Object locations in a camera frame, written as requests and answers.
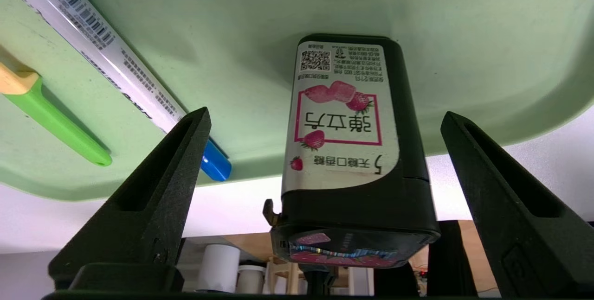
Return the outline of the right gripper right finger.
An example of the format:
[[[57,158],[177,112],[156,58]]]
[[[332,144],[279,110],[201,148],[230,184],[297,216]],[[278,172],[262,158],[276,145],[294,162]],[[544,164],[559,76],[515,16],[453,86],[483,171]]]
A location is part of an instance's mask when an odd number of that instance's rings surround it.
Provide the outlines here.
[[[474,122],[441,135],[503,298],[592,298],[593,227]]]

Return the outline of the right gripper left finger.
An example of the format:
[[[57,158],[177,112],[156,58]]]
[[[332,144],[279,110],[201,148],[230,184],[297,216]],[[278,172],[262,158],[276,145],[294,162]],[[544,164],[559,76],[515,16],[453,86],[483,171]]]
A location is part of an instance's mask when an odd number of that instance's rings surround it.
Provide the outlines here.
[[[175,264],[211,120],[182,118],[47,268],[57,291],[180,291]]]

